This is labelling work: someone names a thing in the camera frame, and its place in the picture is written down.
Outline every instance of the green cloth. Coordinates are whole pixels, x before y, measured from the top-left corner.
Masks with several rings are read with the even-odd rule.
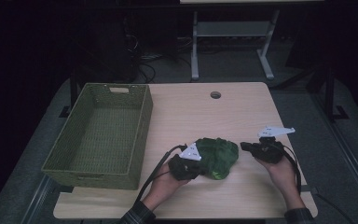
[[[202,138],[196,146],[201,155],[200,168],[212,179],[226,178],[239,157],[238,146],[221,138]]]

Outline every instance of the basket handle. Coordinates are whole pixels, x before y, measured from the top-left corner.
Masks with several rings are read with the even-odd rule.
[[[77,180],[103,180],[103,175],[78,175]]]
[[[113,93],[130,93],[130,89],[125,87],[109,87],[109,90]]]

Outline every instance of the wooden table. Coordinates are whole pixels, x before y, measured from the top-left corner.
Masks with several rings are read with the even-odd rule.
[[[153,84],[150,90],[154,107],[140,187],[172,147],[203,137],[220,137],[240,147],[240,142],[258,142],[257,133],[267,125],[283,127],[264,83]],[[221,98],[213,99],[213,91],[220,92]],[[277,140],[291,147],[287,135]],[[137,194],[137,190],[74,188],[72,193],[61,193],[54,216],[120,218]],[[316,216],[310,193],[302,192],[301,196]],[[283,197],[267,171],[240,148],[240,157],[226,179],[199,176],[180,188],[155,214],[157,218],[179,219],[274,218],[283,217],[285,210]]]

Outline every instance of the hand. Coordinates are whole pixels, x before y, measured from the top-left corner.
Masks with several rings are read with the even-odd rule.
[[[156,174],[152,186],[143,199],[144,205],[154,211],[161,203],[165,202],[183,185],[190,180],[176,180],[171,173],[168,163],[164,163]]]
[[[286,202],[287,210],[305,207],[296,188],[295,171],[292,163],[287,158],[282,157],[276,164],[256,160],[267,169],[272,182],[281,192]]]

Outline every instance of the white tag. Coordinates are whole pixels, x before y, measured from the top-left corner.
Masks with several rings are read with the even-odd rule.
[[[196,143],[193,143],[188,148],[186,148],[181,154],[179,154],[179,157],[192,161],[201,160],[201,156],[199,154],[199,151],[197,150]]]
[[[296,130],[294,128],[278,128],[278,127],[269,127],[267,126],[260,133],[258,133],[259,137],[274,137],[280,134],[293,133]]]

